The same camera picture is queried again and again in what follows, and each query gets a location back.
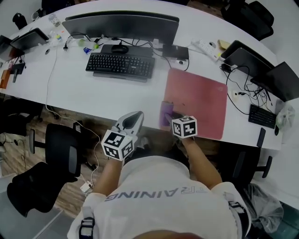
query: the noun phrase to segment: plastic bag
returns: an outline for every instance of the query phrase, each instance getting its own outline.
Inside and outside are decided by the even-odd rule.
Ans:
[[[281,131],[290,129],[294,123],[295,115],[295,109],[290,104],[286,103],[276,117],[277,127]]]
[[[253,183],[244,188],[244,191],[248,197],[244,202],[250,212],[253,226],[263,228],[267,233],[275,232],[284,215],[280,201]]]

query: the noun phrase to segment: marker cube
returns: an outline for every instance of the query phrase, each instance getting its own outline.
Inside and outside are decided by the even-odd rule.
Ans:
[[[193,116],[186,116],[172,120],[172,133],[181,138],[197,135],[197,120]]]
[[[134,151],[133,138],[107,130],[102,140],[102,148],[106,156],[123,161]]]

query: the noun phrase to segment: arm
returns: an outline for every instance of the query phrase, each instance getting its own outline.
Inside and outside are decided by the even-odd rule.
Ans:
[[[122,162],[116,159],[109,159],[94,185],[93,192],[110,195],[118,187],[121,175]]]
[[[212,189],[222,182],[221,176],[206,158],[200,147],[190,138],[182,139],[182,143],[187,150],[189,161],[192,164],[193,171],[197,181]]]

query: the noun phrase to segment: computer mouse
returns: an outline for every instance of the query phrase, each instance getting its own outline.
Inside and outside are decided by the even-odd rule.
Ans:
[[[112,53],[121,53],[121,54],[126,54],[129,51],[129,48],[125,45],[114,45],[111,48]]]
[[[279,133],[279,128],[275,125],[274,134],[277,136]]]

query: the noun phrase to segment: pink mouse pad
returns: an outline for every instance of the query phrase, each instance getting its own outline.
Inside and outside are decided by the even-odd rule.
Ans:
[[[228,87],[217,81],[170,69],[164,101],[174,111],[197,119],[198,137],[220,140],[225,122]]]

